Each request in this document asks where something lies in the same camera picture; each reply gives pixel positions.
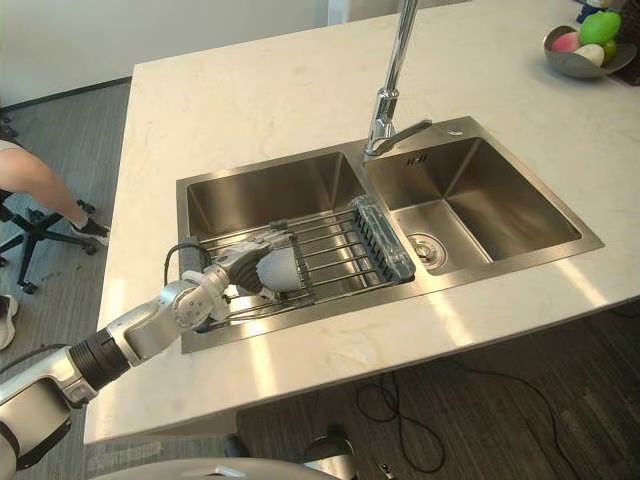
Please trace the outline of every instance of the wall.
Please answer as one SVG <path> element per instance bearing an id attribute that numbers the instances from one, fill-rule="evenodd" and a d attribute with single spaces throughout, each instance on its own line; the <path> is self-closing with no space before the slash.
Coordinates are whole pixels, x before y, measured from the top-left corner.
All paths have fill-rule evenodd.
<path id="1" fill-rule="evenodd" d="M 327 24 L 328 0 L 0 0 L 4 106 L 158 58 Z"/>
<path id="2" fill-rule="evenodd" d="M 438 7 L 470 0 L 418 0 L 418 8 Z M 329 25 L 397 13 L 400 0 L 329 0 Z"/>

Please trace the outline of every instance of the double sink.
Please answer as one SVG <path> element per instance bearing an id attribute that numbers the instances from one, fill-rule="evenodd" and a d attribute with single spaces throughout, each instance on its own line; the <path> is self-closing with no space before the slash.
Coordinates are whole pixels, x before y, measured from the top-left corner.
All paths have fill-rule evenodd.
<path id="1" fill-rule="evenodd" d="M 558 197 L 470 117 L 434 124 L 375 158 L 363 155 L 364 143 L 177 182 L 180 239 L 195 236 L 215 254 L 274 220 L 295 219 L 291 224 L 299 224 L 307 267 L 316 275 L 313 281 L 322 286 L 316 289 L 317 301 L 304 301 L 303 295 L 285 308 L 263 308 L 260 298 L 229 292 L 239 302 L 238 315 L 224 328 L 183 335 L 184 352 L 603 246 Z M 363 195 L 377 204 L 409 254 L 415 266 L 409 281 L 387 284 L 375 278 L 375 269 L 368 268 L 365 255 L 349 237 L 342 215 L 348 215 L 353 199 Z M 305 242 L 304 235 L 312 231 L 323 234 Z"/>

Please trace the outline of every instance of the black cable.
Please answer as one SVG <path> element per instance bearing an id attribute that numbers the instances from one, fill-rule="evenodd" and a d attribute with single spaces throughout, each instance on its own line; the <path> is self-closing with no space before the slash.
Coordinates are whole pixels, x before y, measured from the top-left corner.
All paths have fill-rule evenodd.
<path id="1" fill-rule="evenodd" d="M 209 256 L 209 251 L 204 248 L 202 245 L 198 245 L 196 243 L 178 243 L 171 247 L 171 249 L 167 252 L 167 256 L 164 259 L 164 285 L 166 286 L 169 283 L 169 262 L 171 261 L 171 256 L 177 252 L 178 250 L 182 250 L 183 248 L 195 248 L 200 251 L 200 261 L 204 266 L 209 265 L 211 263 L 211 257 Z"/>
<path id="2" fill-rule="evenodd" d="M 374 383 L 367 383 L 365 385 L 361 385 L 356 390 L 356 407 L 358 411 L 367 419 L 376 423 L 388 423 L 394 420 L 397 421 L 398 424 L 398 437 L 400 438 L 400 451 L 402 452 L 402 456 L 405 461 L 413 468 L 421 473 L 435 473 L 440 470 L 445 463 L 446 460 L 446 451 L 444 448 L 444 443 L 442 439 L 438 436 L 438 434 L 433 431 L 428 425 L 416 420 L 415 418 L 408 417 L 403 415 L 400 411 L 400 388 L 398 387 L 398 379 L 396 378 L 396 373 L 391 373 L 391 382 L 393 384 L 393 391 L 384 385 L 384 374 L 380 375 L 380 383 L 378 385 Z M 361 396 L 367 390 L 373 390 L 381 394 L 384 403 L 387 408 L 391 411 L 391 413 L 386 417 L 376 417 L 367 413 L 365 408 L 362 405 Z M 414 460 L 412 460 L 406 451 L 405 440 L 404 440 L 404 432 L 403 425 L 404 422 L 410 422 L 414 425 L 424 428 L 429 434 L 436 440 L 438 443 L 438 449 L 440 451 L 440 459 L 438 464 L 431 468 L 421 467 Z"/>
<path id="3" fill-rule="evenodd" d="M 462 370 L 465 370 L 465 371 L 467 371 L 469 373 L 475 373 L 475 374 L 479 374 L 479 375 L 493 375 L 495 377 L 501 377 L 501 378 L 507 378 L 509 380 L 515 380 L 516 382 L 520 382 L 521 384 L 529 387 L 529 389 L 533 390 L 536 393 L 536 395 L 538 395 L 538 397 L 540 397 L 540 399 L 544 402 L 545 406 L 547 407 L 547 412 L 549 413 L 549 417 L 551 418 L 551 427 L 553 429 L 553 443 L 555 444 L 555 447 L 558 450 L 558 453 L 563 458 L 563 460 L 567 463 L 567 465 L 569 466 L 569 468 L 573 472 L 573 475 L 578 480 L 580 480 L 580 474 L 578 473 L 578 470 L 576 469 L 575 465 L 571 462 L 571 460 L 569 459 L 567 454 L 564 453 L 564 450 L 560 446 L 560 441 L 558 440 L 558 425 L 557 425 L 555 413 L 553 412 L 553 409 L 551 408 L 551 404 L 549 403 L 549 400 L 547 400 L 547 397 L 544 396 L 544 394 L 540 391 L 540 389 L 538 387 L 536 387 L 532 383 L 528 382 L 524 378 L 516 377 L 515 375 L 509 375 L 508 373 L 496 372 L 496 371 L 493 371 L 493 370 L 476 370 L 474 368 L 469 368 L 466 365 L 463 365 L 462 363 L 460 363 L 457 360 L 454 360 L 452 358 L 449 358 L 449 360 L 451 361 L 451 363 L 456 365 L 458 368 L 460 368 Z"/>
<path id="4" fill-rule="evenodd" d="M 0 375 L 2 375 L 4 372 L 9 370 L 10 368 L 15 367 L 19 363 L 22 363 L 25 360 L 29 360 L 31 357 L 33 357 L 35 355 L 38 355 L 39 353 L 44 353 L 44 352 L 47 352 L 49 350 L 60 350 L 61 348 L 65 348 L 65 347 L 68 347 L 68 346 L 69 345 L 67 345 L 65 343 L 54 343 L 53 345 L 43 345 L 43 346 L 41 346 L 39 348 L 36 348 L 35 350 L 32 350 L 29 353 L 25 353 L 24 355 L 16 358 L 12 362 L 9 362 L 4 367 L 0 368 Z"/>
<path id="5" fill-rule="evenodd" d="M 609 309 L 609 311 L 614 315 L 622 318 L 640 318 L 640 313 L 622 313 L 622 312 L 616 311 L 615 308 L 611 308 Z"/>

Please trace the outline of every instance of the faucet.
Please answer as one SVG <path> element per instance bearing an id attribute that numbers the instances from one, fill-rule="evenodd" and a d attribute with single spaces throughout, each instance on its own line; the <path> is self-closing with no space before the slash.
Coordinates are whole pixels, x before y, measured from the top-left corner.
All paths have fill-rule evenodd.
<path id="1" fill-rule="evenodd" d="M 432 125 L 431 120 L 422 120 L 405 130 L 396 133 L 393 126 L 393 113 L 400 92 L 396 88 L 404 55 L 407 51 L 407 43 L 411 36 L 411 28 L 416 18 L 416 9 L 418 0 L 404 0 L 402 12 L 400 13 L 400 23 L 396 32 L 396 39 L 393 45 L 393 53 L 391 54 L 391 62 L 389 63 L 389 71 L 384 87 L 378 90 L 376 97 L 376 106 L 373 110 L 371 118 L 371 128 L 369 130 L 369 138 L 364 152 L 368 157 L 377 157 L 388 152 L 393 146 L 401 140 L 424 130 Z"/>

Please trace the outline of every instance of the sneaker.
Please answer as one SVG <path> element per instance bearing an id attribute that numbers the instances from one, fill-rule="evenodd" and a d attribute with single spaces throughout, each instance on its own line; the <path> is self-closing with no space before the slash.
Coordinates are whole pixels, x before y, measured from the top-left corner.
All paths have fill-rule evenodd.
<path id="1" fill-rule="evenodd" d="M 73 223 L 69 222 L 71 230 L 77 237 L 93 238 L 98 240 L 105 247 L 109 245 L 109 227 L 96 223 L 93 218 L 89 218 L 87 224 L 83 228 L 76 227 Z"/>
<path id="2" fill-rule="evenodd" d="M 18 313 L 18 302 L 11 295 L 0 295 L 0 350 L 9 346 L 16 329 L 13 326 L 13 317 Z"/>

